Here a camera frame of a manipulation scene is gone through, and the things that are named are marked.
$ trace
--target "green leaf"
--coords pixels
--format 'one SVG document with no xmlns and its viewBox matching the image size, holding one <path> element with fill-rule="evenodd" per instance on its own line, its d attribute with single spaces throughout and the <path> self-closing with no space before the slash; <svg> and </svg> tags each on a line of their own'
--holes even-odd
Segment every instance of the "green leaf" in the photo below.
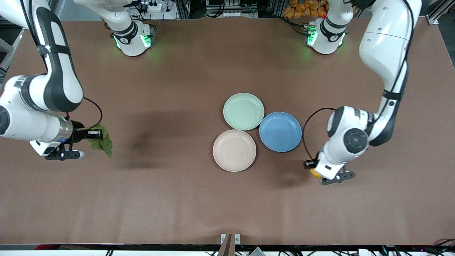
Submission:
<svg viewBox="0 0 455 256">
<path fill-rule="evenodd" d="M 101 129 L 101 133 L 103 134 L 103 139 L 89 139 L 90 148 L 103 150 L 108 157 L 112 157 L 112 141 L 109 133 L 106 130 L 106 127 L 102 124 L 98 124 L 93 129 Z"/>
</svg>

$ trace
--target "white bracket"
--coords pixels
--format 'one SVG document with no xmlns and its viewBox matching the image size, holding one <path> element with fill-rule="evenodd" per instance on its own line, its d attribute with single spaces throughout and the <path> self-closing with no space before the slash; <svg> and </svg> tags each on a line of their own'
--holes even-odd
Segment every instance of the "white bracket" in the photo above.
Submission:
<svg viewBox="0 0 455 256">
<path fill-rule="evenodd" d="M 221 242 L 220 242 L 220 244 L 223 243 L 225 237 L 226 237 L 226 234 L 221 234 Z M 240 244 L 240 234 L 235 234 L 235 244 L 236 245 Z"/>
</svg>

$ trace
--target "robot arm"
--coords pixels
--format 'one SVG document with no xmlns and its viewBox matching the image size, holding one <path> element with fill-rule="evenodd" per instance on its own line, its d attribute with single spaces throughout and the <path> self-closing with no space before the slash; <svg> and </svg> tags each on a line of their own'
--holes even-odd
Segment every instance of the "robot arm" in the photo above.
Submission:
<svg viewBox="0 0 455 256">
<path fill-rule="evenodd" d="M 128 56 L 137 56 L 152 46 L 155 26 L 132 20 L 122 6 L 132 0 L 74 0 L 97 13 L 114 34 L 117 47 Z"/>
<path fill-rule="evenodd" d="M 408 73 L 406 57 L 420 8 L 420 0 L 376 0 L 373 3 L 373 17 L 359 52 L 362 62 L 383 80 L 384 93 L 377 113 L 342 106 L 331 114 L 327 125 L 329 141 L 317 159 L 310 161 L 312 164 L 307 162 L 307 167 L 313 167 L 323 178 L 338 178 L 343 166 L 362 155 L 369 145 L 379 146 L 390 140 L 404 93 Z"/>
<path fill-rule="evenodd" d="M 0 0 L 0 6 L 0 15 L 30 30 L 47 68 L 46 74 L 15 76 L 5 83 L 0 136 L 30 141 L 39 155 L 48 156 L 62 143 L 82 139 L 76 131 L 81 123 L 51 113 L 71 112 L 83 99 L 65 33 L 46 0 Z M 65 152 L 69 153 L 73 159 L 83 157 L 77 151 Z"/>
</svg>

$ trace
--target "green plate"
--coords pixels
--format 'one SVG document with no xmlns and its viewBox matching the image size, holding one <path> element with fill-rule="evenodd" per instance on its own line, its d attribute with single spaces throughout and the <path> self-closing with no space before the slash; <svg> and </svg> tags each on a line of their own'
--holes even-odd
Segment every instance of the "green plate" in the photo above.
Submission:
<svg viewBox="0 0 455 256">
<path fill-rule="evenodd" d="M 261 123 L 264 118 L 264 105 L 258 97 L 250 93 L 237 93 L 227 99 L 223 116 L 232 128 L 248 131 Z"/>
</svg>

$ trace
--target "glowing green light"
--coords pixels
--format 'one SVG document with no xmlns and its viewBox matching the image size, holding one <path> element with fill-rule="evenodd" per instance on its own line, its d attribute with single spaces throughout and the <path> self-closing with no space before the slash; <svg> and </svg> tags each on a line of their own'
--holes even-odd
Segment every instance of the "glowing green light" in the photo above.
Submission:
<svg viewBox="0 0 455 256">
<path fill-rule="evenodd" d="M 120 45 L 118 44 L 118 40 L 117 40 L 117 38 L 115 36 L 114 36 L 114 39 L 115 39 L 115 42 L 117 43 L 117 48 L 120 49 Z"/>
<path fill-rule="evenodd" d="M 343 33 L 343 35 L 341 36 L 341 38 L 340 38 L 340 43 L 338 44 L 338 46 L 340 46 L 340 45 L 343 43 L 343 38 L 344 38 L 344 35 L 345 35 L 345 34 L 346 34 L 346 33 Z"/>
<path fill-rule="evenodd" d="M 142 42 L 144 43 L 144 46 L 149 48 L 151 46 L 150 43 L 150 38 L 148 36 L 142 36 L 141 35 Z"/>
<path fill-rule="evenodd" d="M 316 37 L 318 37 L 318 32 L 315 31 L 311 36 L 308 38 L 308 44 L 313 46 L 314 41 L 316 41 Z"/>
</svg>

